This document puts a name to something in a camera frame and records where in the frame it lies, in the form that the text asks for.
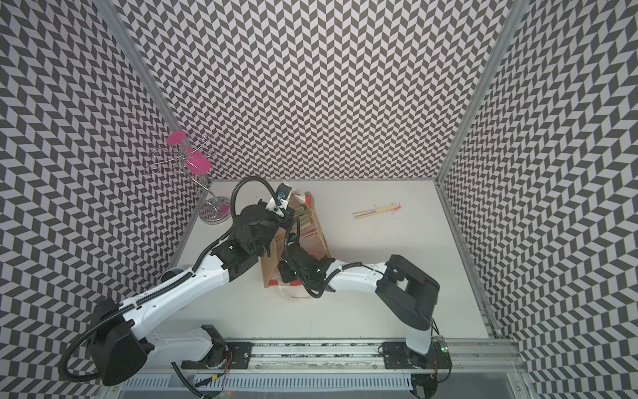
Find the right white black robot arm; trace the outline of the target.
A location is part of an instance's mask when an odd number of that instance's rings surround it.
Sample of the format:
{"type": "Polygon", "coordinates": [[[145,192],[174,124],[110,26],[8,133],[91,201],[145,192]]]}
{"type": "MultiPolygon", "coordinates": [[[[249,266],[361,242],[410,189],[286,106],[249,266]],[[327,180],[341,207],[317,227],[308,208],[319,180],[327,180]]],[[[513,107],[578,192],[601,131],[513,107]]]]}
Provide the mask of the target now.
{"type": "Polygon", "coordinates": [[[405,257],[393,254],[385,263],[318,260],[299,244],[288,244],[279,267],[284,279],[297,279],[313,299],[355,291],[374,294],[405,325],[407,364],[418,368],[451,367],[449,347],[435,339],[434,311],[440,283],[405,257]]]}

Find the pink tassel folding fan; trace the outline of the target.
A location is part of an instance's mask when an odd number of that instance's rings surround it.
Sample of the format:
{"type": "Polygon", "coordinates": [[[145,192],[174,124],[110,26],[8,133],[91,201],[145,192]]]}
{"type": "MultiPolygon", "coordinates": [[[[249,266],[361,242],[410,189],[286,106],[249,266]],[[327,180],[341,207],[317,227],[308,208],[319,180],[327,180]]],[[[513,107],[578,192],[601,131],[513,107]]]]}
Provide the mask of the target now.
{"type": "Polygon", "coordinates": [[[391,203],[388,205],[384,205],[381,207],[375,207],[373,209],[366,209],[366,210],[362,210],[362,211],[357,211],[355,213],[352,214],[354,219],[365,219],[368,217],[372,217],[372,216],[377,216],[380,214],[386,214],[386,213],[394,213],[396,211],[398,211],[399,209],[401,209],[401,204],[400,203],[391,203]]]}

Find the burlap red tote bag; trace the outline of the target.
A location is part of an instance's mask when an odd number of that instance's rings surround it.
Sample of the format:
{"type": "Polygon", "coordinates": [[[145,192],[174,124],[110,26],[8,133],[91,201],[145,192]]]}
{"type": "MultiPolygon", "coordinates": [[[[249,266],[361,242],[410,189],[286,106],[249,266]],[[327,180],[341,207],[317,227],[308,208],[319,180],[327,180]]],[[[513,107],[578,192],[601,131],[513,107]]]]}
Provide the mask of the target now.
{"type": "Polygon", "coordinates": [[[319,218],[316,211],[316,201],[311,192],[304,193],[295,191],[291,195],[289,208],[293,211],[294,221],[290,229],[281,228],[278,230],[275,238],[270,244],[267,254],[260,259],[261,271],[264,288],[278,288],[280,294],[291,302],[302,302],[310,299],[311,296],[304,291],[303,285],[299,280],[291,283],[284,283],[278,268],[279,261],[282,259],[282,252],[289,244],[300,244],[305,251],[315,256],[318,260],[331,258],[331,252],[327,245],[327,240],[322,231],[319,218]],[[312,211],[312,224],[317,226],[317,233],[304,239],[300,238],[301,225],[298,218],[294,216],[294,209],[304,204],[312,211]]]}

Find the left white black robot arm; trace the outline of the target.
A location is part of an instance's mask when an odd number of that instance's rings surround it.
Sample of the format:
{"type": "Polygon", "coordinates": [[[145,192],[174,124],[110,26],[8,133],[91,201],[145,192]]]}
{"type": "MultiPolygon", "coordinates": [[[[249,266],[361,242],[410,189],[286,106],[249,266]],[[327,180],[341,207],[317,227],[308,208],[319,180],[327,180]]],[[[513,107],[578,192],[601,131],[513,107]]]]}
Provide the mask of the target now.
{"type": "Polygon", "coordinates": [[[278,229],[291,220],[283,199],[251,204],[234,218],[227,238],[206,247],[192,267],[121,304],[110,299],[98,304],[91,327],[61,356],[61,380],[99,379],[110,387],[133,377],[161,353],[172,361],[179,353],[202,360],[214,345],[210,336],[188,335],[171,344],[153,343],[151,335],[182,308],[251,269],[267,253],[278,229]]]}

